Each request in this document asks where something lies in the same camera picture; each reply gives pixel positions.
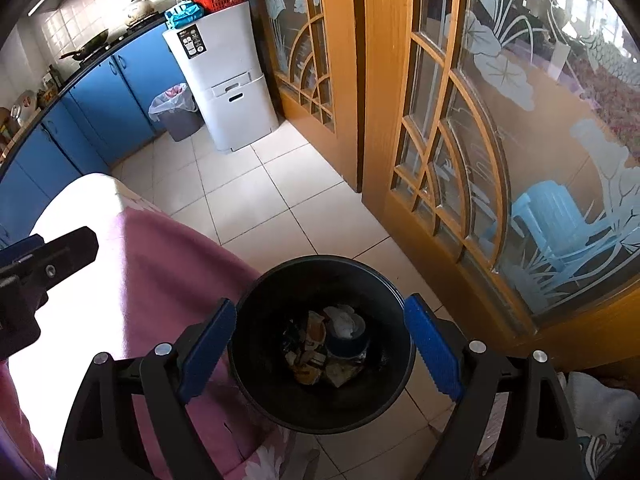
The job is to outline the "grey bin with bag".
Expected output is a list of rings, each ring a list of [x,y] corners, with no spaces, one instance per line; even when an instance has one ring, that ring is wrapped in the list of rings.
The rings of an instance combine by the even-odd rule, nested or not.
[[[158,122],[171,136],[180,142],[196,133],[204,119],[189,86],[182,82],[152,99],[148,110],[152,122]]]

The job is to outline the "black wok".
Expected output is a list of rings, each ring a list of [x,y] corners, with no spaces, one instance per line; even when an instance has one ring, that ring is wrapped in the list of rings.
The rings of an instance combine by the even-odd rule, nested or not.
[[[78,50],[65,52],[60,56],[61,60],[64,58],[72,58],[76,62],[82,62],[97,50],[106,46],[108,38],[108,30],[103,29],[96,36],[93,36],[89,41],[83,44]]]

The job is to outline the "white refrigerator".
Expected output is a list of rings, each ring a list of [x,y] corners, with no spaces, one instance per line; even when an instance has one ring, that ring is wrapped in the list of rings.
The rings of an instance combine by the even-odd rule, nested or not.
[[[279,127],[247,2],[163,33],[215,148],[234,152]]]

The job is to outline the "black trash bucket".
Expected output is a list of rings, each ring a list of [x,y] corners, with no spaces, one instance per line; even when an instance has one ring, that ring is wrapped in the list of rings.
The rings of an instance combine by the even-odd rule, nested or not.
[[[242,393],[304,434],[372,422],[402,393],[416,359],[400,291],[352,259],[282,263],[258,278],[236,312],[229,360]]]

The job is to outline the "blue kitchen cabinets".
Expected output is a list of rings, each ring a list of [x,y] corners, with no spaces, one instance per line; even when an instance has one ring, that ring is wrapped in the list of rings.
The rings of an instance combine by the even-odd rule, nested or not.
[[[81,66],[1,162],[1,246],[28,237],[47,204],[85,174],[108,174],[162,127],[149,107],[184,81],[154,18]]]

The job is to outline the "light blue plastic chair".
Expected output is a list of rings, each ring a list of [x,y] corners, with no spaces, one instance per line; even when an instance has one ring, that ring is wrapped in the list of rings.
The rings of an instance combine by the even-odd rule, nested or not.
[[[512,284],[545,292],[579,284],[639,251],[639,187],[607,180],[603,209],[589,220],[566,186],[542,181],[515,200],[509,226],[514,237],[499,271]]]

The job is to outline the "orange wooden glass door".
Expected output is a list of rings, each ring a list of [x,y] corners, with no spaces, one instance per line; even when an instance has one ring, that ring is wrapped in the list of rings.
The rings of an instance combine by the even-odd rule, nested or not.
[[[639,356],[639,252],[545,292],[499,271],[515,200],[639,186],[639,0],[257,0],[285,116],[470,337],[564,370]]]

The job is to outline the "purple tablecloth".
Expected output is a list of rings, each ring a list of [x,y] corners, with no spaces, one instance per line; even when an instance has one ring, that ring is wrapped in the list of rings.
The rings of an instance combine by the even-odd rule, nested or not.
[[[1,364],[1,439],[15,479],[49,479],[77,390],[92,358],[144,356],[238,300],[257,272],[205,235],[106,174],[67,185],[40,214],[44,240],[85,226],[96,260],[50,291],[40,337]]]

